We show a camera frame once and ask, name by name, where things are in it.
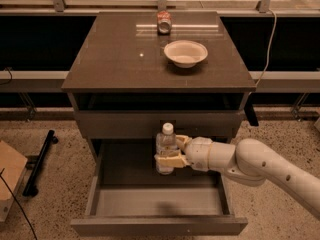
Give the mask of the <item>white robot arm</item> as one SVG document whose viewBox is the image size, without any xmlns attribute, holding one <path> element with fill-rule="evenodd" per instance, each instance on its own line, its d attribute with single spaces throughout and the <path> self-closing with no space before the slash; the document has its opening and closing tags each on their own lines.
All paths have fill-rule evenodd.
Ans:
<svg viewBox="0 0 320 240">
<path fill-rule="evenodd" d="M 233 145 L 210 138 L 178 135 L 176 143 L 177 150 L 154 156 L 159 165 L 216 171 L 230 180 L 253 187 L 269 180 L 320 219 L 320 180 L 261 141 L 247 138 Z"/>
</svg>

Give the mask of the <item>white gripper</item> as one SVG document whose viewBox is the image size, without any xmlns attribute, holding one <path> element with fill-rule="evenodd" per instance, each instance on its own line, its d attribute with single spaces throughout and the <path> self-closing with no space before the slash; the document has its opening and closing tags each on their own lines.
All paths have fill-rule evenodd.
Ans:
<svg viewBox="0 0 320 240">
<path fill-rule="evenodd" d="M 190 166 L 193 170 L 207 172 L 209 170 L 209 154 L 213 141 L 209 138 L 191 138 L 187 135 L 177 135 L 176 144 L 184 150 L 185 156 L 178 154 L 173 157 L 155 156 L 161 166 L 184 168 Z"/>
</svg>

